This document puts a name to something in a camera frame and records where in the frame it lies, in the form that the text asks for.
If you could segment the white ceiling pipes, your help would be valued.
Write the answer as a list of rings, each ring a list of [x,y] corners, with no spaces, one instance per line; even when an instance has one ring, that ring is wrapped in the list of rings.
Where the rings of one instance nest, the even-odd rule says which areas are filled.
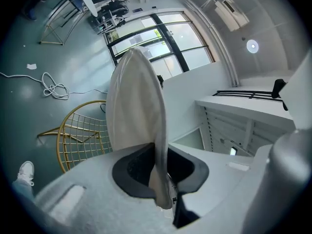
[[[205,13],[191,0],[180,0],[186,8],[195,16],[208,37],[212,41],[213,47],[219,55],[221,61],[225,65],[233,87],[240,86],[239,78],[235,69],[233,59],[215,25],[205,15]]]

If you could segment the gold wire chair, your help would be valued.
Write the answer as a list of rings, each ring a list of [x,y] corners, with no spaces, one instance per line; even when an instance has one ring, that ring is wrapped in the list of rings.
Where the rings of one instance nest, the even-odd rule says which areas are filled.
[[[106,100],[93,100],[75,107],[60,126],[42,132],[37,137],[50,135],[57,137],[57,159],[64,173],[89,158],[112,152],[106,120]]]

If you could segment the person's white shoe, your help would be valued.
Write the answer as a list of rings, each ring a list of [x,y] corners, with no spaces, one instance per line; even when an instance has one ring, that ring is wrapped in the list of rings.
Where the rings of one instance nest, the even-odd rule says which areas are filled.
[[[34,165],[30,161],[24,162],[19,169],[18,179],[25,181],[31,187],[34,186]]]

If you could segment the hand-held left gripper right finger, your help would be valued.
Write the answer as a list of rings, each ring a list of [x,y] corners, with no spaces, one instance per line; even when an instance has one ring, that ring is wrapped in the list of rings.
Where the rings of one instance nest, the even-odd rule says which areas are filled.
[[[260,187],[271,145],[260,147],[254,157],[219,154],[171,143],[203,162],[209,175],[201,188],[183,195],[187,210],[199,219],[177,229],[177,234],[242,234],[248,209]]]

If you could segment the white desk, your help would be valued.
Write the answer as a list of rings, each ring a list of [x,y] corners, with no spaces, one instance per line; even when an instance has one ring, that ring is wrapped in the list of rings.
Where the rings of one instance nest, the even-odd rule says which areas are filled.
[[[125,18],[123,16],[113,15],[110,10],[100,10],[96,17],[96,25],[94,29],[97,34],[106,34],[115,28],[118,28],[125,23]]]

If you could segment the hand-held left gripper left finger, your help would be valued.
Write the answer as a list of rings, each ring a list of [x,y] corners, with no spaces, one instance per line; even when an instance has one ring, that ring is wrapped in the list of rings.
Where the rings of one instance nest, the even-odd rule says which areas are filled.
[[[114,165],[143,144],[81,162],[36,196],[32,217],[48,234],[173,234],[153,198],[132,197],[113,179]]]

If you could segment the person's blue jeans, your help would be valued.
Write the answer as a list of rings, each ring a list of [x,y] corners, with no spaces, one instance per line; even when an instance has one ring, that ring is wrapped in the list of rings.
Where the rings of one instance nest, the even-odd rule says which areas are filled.
[[[16,179],[12,183],[12,188],[20,195],[24,196],[25,198],[34,201],[35,197],[33,194],[32,186],[23,179]]]

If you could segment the round ceiling lamp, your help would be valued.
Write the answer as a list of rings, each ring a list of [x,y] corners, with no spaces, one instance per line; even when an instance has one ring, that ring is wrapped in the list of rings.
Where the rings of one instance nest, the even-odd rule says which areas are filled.
[[[259,45],[257,41],[255,41],[254,39],[248,40],[246,43],[246,47],[247,47],[247,50],[252,54],[257,53],[259,50]]]

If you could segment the black framed glass door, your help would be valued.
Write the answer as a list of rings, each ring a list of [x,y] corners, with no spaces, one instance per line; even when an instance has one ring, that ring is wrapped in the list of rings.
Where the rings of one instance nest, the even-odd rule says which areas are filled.
[[[156,13],[124,22],[104,33],[114,64],[141,47],[155,73],[169,79],[215,62],[210,48],[183,12]]]

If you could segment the white ceiling air conditioner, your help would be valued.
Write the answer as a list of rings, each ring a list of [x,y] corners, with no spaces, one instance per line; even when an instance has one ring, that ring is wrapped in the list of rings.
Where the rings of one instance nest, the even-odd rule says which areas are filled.
[[[250,21],[233,0],[215,2],[215,12],[220,16],[230,32],[246,26]]]

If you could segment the white round table gold base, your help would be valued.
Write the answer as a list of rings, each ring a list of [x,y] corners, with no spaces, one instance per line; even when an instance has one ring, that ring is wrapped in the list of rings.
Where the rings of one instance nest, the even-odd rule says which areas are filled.
[[[60,0],[48,17],[39,44],[64,45],[86,14],[98,16],[93,0],[83,2],[83,10],[79,11],[69,0]]]

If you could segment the black railing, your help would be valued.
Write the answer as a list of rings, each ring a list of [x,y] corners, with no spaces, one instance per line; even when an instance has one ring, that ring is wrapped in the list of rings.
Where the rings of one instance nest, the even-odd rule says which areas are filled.
[[[280,97],[273,98],[272,93],[268,91],[251,91],[251,90],[218,90],[213,96],[219,97],[240,97],[248,99],[261,99],[282,102]]]

